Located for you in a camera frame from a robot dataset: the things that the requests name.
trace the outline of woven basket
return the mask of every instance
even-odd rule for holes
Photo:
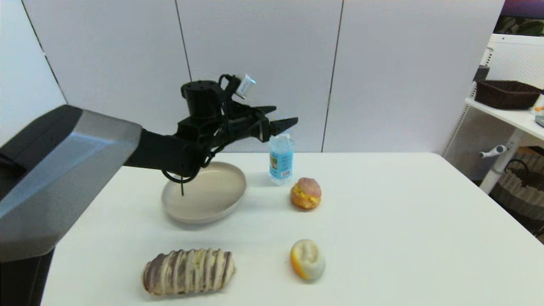
[[[508,165],[489,196],[533,235],[544,234],[544,157],[516,154]]]
[[[476,101],[499,109],[528,109],[540,95],[540,89],[518,81],[477,82]]]

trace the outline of bun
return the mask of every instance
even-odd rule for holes
[[[321,203],[321,187],[314,179],[301,178],[291,188],[291,203],[301,209],[314,209]]]

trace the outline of bread loaf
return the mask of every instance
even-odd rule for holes
[[[142,283],[155,296],[217,291],[236,271],[231,252],[221,249],[171,251],[148,262]]]

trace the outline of cable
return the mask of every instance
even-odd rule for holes
[[[174,183],[178,183],[178,184],[184,184],[184,183],[188,183],[188,182],[191,182],[193,179],[195,179],[196,175],[194,176],[191,176],[189,177],[188,179],[177,179],[173,176],[170,175],[170,173],[166,172],[166,170],[162,170],[162,173],[164,174],[164,176],[166,176],[167,179],[171,180],[172,182]]]
[[[226,77],[227,80],[231,77],[230,75],[221,75],[219,77],[219,81],[217,83],[219,83],[219,87],[221,87],[221,81],[223,81],[223,78]]]
[[[223,151],[223,149],[228,146],[229,144],[231,144],[232,142],[228,142],[228,143],[224,143],[222,145],[220,145],[219,147],[217,147],[217,149],[211,151],[209,154],[208,154],[208,157],[206,158],[206,160],[204,161],[204,163],[202,164],[202,167],[203,168],[206,168],[209,166],[209,163],[212,161],[212,159],[215,157],[215,154]]]

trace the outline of bread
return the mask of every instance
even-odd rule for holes
[[[313,209],[321,203],[321,187],[314,179],[301,178],[291,188],[291,203],[301,209]]]
[[[317,244],[309,239],[297,241],[290,257],[293,269],[304,279],[317,279],[325,271],[325,258]]]
[[[216,291],[224,288],[236,271],[231,252],[218,250],[171,251],[148,262],[142,274],[151,295]]]

